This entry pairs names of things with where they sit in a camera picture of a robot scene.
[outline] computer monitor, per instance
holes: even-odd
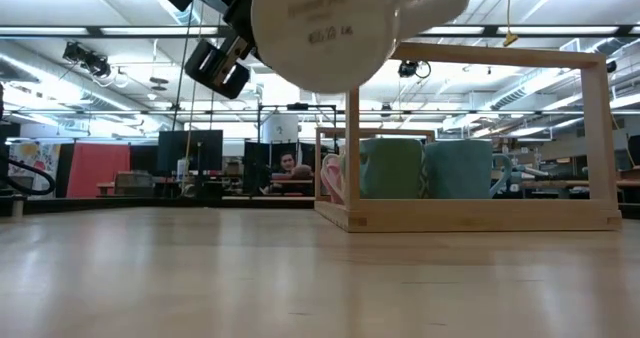
[[[178,160],[185,157],[188,133],[188,131],[160,132],[158,170],[165,172],[176,170]],[[191,131],[189,160],[190,170],[222,170],[222,131]]]

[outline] teal mug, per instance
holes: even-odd
[[[491,186],[493,160],[502,161],[502,177]],[[493,154],[490,142],[437,142],[425,147],[423,169],[431,199],[490,199],[511,177],[511,159]]]
[[[360,198],[418,199],[424,190],[423,146],[416,139],[376,138],[360,142]],[[341,174],[345,155],[341,155]]]

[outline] red partition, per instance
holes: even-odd
[[[68,198],[95,198],[98,183],[113,182],[130,169],[129,146],[78,143],[73,152]]]

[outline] stand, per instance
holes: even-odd
[[[605,56],[524,49],[403,43],[392,57],[452,63],[580,69],[585,130],[590,145],[589,200],[369,200],[360,199],[359,90],[346,107],[344,205],[321,197],[316,183],[315,210],[347,232],[454,232],[618,230],[621,214],[615,186],[613,137]],[[316,146],[320,133],[316,131]],[[396,134],[411,134],[396,130]],[[316,160],[316,177],[320,165]]]

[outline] white cup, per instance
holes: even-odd
[[[397,44],[446,23],[469,0],[253,0],[251,24],[264,63],[300,88],[349,91]]]

